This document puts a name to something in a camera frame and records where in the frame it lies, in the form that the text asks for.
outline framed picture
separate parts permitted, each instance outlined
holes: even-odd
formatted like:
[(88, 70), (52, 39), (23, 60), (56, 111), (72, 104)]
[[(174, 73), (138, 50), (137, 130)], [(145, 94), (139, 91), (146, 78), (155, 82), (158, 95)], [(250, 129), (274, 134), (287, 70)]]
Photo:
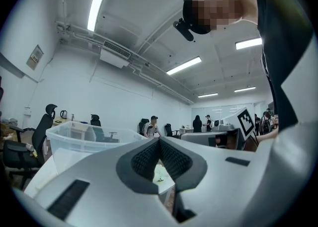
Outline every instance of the framed picture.
[(32, 54), (26, 61), (26, 64), (32, 69), (35, 70), (36, 66), (40, 62), (41, 57), (43, 56), (43, 51), (41, 50), (40, 46), (37, 45), (33, 50)]

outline headrest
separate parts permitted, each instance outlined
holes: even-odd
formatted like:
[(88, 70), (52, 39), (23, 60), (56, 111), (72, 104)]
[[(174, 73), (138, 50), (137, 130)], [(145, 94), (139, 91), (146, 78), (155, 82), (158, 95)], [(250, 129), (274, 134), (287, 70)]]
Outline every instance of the headrest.
[(46, 113), (50, 116), (50, 117), (55, 117), (55, 111), (54, 109), (56, 108), (57, 106), (55, 104), (49, 104), (46, 106), (45, 108), (45, 111)]
[(97, 120), (99, 120), (99, 116), (95, 115), (95, 114), (91, 114), (91, 119), (92, 119), (92, 121), (97, 121)]

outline fluorescent ceiling light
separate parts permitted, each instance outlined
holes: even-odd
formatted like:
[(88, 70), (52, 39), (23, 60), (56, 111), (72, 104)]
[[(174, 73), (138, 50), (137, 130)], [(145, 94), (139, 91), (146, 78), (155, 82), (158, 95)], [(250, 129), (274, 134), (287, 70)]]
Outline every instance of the fluorescent ceiling light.
[(186, 63), (184, 63), (184, 64), (182, 64), (182, 65), (180, 65), (180, 66), (178, 66), (178, 67), (176, 67), (174, 69), (172, 69), (172, 70), (167, 71), (167, 74), (169, 74), (169, 75), (174, 74), (174, 73), (176, 73), (176, 72), (178, 72), (180, 70), (186, 69), (186, 68), (188, 68), (188, 67), (190, 67), (192, 65), (195, 65), (195, 64), (197, 64), (197, 63), (199, 63), (201, 61), (202, 60), (200, 59), (200, 57), (196, 57), (195, 59), (192, 59), (192, 60), (190, 60), (190, 61), (188, 61), (188, 62), (186, 62)]
[(262, 44), (262, 38), (255, 38), (255, 39), (235, 43), (237, 50), (256, 46), (256, 45), (261, 45), (261, 44)]
[(207, 96), (213, 96), (213, 95), (218, 95), (218, 93), (215, 93), (215, 94), (205, 94), (205, 95), (199, 95), (198, 97), (201, 98), (201, 97), (207, 97)]
[(234, 90), (234, 92), (241, 92), (241, 91), (252, 90), (252, 89), (256, 89), (256, 86)]
[(90, 31), (95, 30), (96, 20), (97, 20), (99, 8), (102, 1), (103, 0), (93, 0), (93, 2), (91, 3), (89, 17), (88, 17), (88, 24), (87, 24), (87, 29)]

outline air conditioning unit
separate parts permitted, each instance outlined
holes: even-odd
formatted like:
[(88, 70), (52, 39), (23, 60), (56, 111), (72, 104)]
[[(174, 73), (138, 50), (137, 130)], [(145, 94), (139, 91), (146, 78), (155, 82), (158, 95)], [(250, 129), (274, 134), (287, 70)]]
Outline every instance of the air conditioning unit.
[(110, 41), (105, 41), (103, 44), (103, 47), (105, 50), (114, 53), (115, 55), (123, 58), (123, 59), (129, 59), (131, 56), (131, 52), (125, 50), (124, 48), (120, 47), (117, 44), (114, 44)]
[(118, 68), (123, 68), (123, 66), (129, 65), (127, 60), (104, 49), (100, 50), (100, 59)]
[(131, 56), (131, 53), (124, 48), (110, 42), (105, 41), (103, 49), (100, 51), (100, 59), (118, 68), (128, 66), (127, 61)]

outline white shirt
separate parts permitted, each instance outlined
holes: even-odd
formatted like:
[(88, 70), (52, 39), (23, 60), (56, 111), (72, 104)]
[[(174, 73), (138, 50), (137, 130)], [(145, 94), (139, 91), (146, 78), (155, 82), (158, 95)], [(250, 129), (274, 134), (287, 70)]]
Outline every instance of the white shirt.
[(148, 135), (149, 138), (153, 138), (155, 133), (158, 132), (158, 126), (157, 124), (155, 124), (155, 126), (153, 127), (151, 125), (150, 122), (146, 123), (145, 126), (144, 126), (144, 133), (146, 133)]

